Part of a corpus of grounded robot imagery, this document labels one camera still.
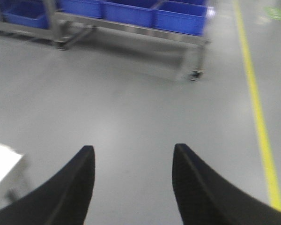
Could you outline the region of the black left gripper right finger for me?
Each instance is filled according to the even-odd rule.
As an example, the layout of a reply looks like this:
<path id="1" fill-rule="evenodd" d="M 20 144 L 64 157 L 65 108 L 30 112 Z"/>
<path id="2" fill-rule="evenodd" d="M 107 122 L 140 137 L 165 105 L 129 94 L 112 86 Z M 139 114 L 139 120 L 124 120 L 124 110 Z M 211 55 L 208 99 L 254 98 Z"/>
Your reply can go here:
<path id="1" fill-rule="evenodd" d="M 172 186 L 184 225 L 281 225 L 281 212 L 237 188 L 189 146 L 173 152 Z"/>

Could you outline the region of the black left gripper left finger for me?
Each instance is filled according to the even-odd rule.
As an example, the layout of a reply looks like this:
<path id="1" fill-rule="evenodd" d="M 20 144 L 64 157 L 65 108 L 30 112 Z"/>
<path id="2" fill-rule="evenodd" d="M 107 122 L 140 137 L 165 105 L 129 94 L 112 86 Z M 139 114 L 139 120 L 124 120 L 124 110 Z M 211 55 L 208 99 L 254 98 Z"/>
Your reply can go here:
<path id="1" fill-rule="evenodd" d="M 95 152 L 81 150 L 44 184 L 0 209 L 0 225 L 82 225 L 95 183 Z"/>

